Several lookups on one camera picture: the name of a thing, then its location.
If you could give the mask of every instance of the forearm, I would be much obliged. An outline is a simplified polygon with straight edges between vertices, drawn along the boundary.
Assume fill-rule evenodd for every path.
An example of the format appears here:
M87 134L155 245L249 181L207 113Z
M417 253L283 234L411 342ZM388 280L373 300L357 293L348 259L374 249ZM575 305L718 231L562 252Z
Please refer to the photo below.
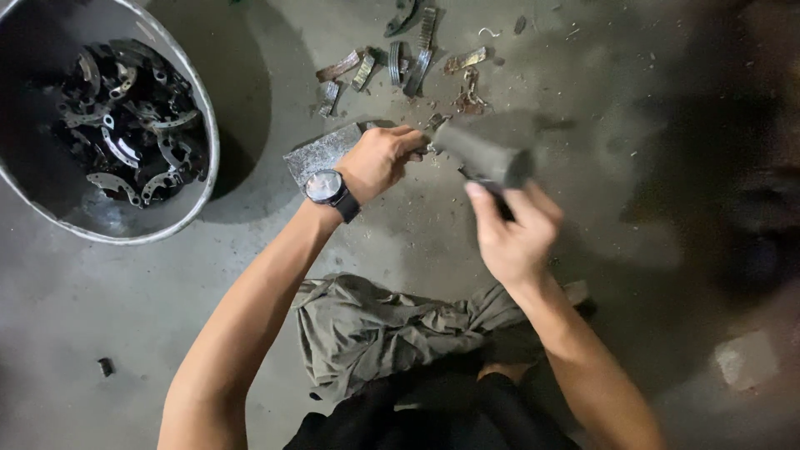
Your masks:
M569 305L552 276L511 288L546 349L570 409L601 448L664 448L658 423L641 392L589 325Z
M214 310L175 375L167 408L177 397L183 407L243 404L300 283L341 221L331 207L301 205Z

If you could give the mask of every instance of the black watch strap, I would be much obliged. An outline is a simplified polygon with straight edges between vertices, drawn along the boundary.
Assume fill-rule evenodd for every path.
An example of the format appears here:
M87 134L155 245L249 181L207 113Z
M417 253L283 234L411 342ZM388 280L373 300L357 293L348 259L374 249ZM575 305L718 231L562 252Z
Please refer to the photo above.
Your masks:
M350 223L355 219L355 216L361 212L361 205L358 204L358 200L350 193L350 190L345 187L345 191L342 194L342 197L339 201L336 202L334 205L339 214L345 220L345 223Z

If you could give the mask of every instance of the gray cloth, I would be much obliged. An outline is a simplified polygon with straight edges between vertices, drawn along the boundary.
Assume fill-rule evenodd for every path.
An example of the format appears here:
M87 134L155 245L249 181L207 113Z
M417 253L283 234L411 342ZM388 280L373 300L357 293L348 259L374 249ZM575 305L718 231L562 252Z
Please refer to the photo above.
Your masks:
M526 321L499 283L449 303L393 293L356 275L304 281L293 309L306 370L331 400L367 381L480 348L488 332Z

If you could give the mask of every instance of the watch face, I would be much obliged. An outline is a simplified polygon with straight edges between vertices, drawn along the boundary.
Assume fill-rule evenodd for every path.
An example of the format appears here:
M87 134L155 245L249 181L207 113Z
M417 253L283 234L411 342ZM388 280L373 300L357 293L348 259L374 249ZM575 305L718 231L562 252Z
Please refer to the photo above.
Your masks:
M306 195L314 202L332 199L342 188L342 176L337 171L319 171L306 181Z

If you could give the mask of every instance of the person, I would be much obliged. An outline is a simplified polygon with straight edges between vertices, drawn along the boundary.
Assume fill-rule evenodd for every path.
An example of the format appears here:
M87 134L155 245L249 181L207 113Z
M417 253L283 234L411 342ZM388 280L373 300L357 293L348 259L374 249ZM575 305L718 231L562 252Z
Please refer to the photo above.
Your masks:
M406 163L421 160L414 150L425 144L422 132L410 127L369 130L335 170L353 199L364 205L399 181ZM505 190L516 219L505 222L488 191L476 183L465 189L477 216L483 261L538 333L558 385L592 443L608 449L664 448L642 394L548 272L548 250L562 221L559 207L529 182L523 189ZM164 405L160 450L247 447L250 385L311 264L347 215L306 199L236 280L174 377ZM480 438L472 435L492 428L501 439L480 448L576 448L552 420L520 400L514 381L522 369L495 365L481 371L479 418L461 434L465 446L477 445ZM437 423L433 412L422 420L395 419L402 412L394 410L396 385L375 380L343 400L330 417L309 414L287 448L456 448L455 433L433 437L416 432L423 424ZM401 423L411 430L401 429ZM420 442L429 438L436 442Z

